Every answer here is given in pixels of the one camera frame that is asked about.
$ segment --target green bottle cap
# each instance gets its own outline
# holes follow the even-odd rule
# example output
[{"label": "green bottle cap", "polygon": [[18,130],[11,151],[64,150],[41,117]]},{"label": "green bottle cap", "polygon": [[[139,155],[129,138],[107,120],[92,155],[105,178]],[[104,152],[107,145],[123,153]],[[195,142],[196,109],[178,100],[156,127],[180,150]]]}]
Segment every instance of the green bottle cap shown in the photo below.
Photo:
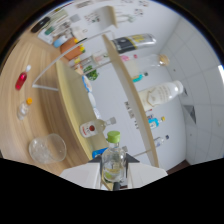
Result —
[{"label": "green bottle cap", "polygon": [[119,131],[109,131],[107,133],[107,141],[110,143],[118,143],[120,142],[121,133]]}]

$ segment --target lid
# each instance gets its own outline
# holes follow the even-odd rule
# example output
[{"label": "lid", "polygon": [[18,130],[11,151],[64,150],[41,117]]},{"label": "lid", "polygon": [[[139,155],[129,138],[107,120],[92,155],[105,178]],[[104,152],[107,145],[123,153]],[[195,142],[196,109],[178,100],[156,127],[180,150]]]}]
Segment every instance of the lid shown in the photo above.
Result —
[{"label": "lid", "polygon": [[119,131],[109,131],[107,133],[107,136],[108,136],[107,141],[110,143],[120,142],[120,138],[121,138],[120,134],[121,133]]},{"label": "lid", "polygon": [[110,123],[111,123],[111,124],[116,124],[116,119],[115,119],[115,117],[110,118]]},{"label": "lid", "polygon": [[28,72],[31,69],[31,65],[27,65],[26,72]]},{"label": "lid", "polygon": [[177,86],[177,90],[176,91],[178,91],[178,93],[179,94],[181,94],[181,93],[183,93],[183,91],[184,91],[184,87],[183,87],[183,85],[182,85],[182,83],[180,82],[180,81],[178,81],[178,80],[175,80],[175,81],[173,81],[173,83]]},{"label": "lid", "polygon": [[27,105],[31,105],[32,104],[32,98],[27,98],[26,103],[27,103]]},{"label": "lid", "polygon": [[88,97],[89,97],[90,103],[92,104],[92,107],[95,108],[96,107],[96,101],[95,101],[95,98],[94,98],[94,96],[91,92],[88,92]]}]

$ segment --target red bottle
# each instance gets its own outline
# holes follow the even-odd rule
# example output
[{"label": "red bottle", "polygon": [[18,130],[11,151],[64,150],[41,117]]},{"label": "red bottle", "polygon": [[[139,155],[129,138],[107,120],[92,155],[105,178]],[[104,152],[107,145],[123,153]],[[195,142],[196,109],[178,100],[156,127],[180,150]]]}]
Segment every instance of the red bottle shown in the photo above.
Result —
[{"label": "red bottle", "polygon": [[22,73],[20,74],[20,76],[19,76],[19,78],[18,78],[18,80],[17,80],[17,82],[16,82],[16,86],[15,86],[17,90],[20,90],[20,89],[22,88],[22,86],[23,86],[23,84],[24,84],[24,82],[26,81],[26,78],[27,78],[27,72],[28,72],[30,69],[31,69],[31,66],[28,65],[28,66],[26,67],[26,71],[25,71],[25,72],[22,72]]}]

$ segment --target floor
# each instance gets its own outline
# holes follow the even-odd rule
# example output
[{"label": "floor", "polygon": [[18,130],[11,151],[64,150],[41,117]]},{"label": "floor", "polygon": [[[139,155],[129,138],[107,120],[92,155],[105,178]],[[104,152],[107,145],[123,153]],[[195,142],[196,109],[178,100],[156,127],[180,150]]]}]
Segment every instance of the floor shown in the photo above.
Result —
[{"label": "floor", "polygon": [[173,167],[172,169],[170,169],[166,172],[167,172],[168,175],[170,175],[170,174],[175,173],[179,170],[182,170],[182,169],[184,169],[188,166],[190,166],[190,164],[186,160],[184,160],[183,162],[179,163],[177,166]]}]

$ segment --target cup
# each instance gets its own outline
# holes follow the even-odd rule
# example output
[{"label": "cup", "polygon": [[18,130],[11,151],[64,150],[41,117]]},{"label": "cup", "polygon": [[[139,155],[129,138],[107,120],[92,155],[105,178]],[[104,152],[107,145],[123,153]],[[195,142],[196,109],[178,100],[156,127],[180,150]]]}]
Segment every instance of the cup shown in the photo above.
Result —
[{"label": "cup", "polygon": [[49,164],[65,159],[67,149],[63,139],[57,134],[35,138],[29,144],[29,153],[36,162]]}]

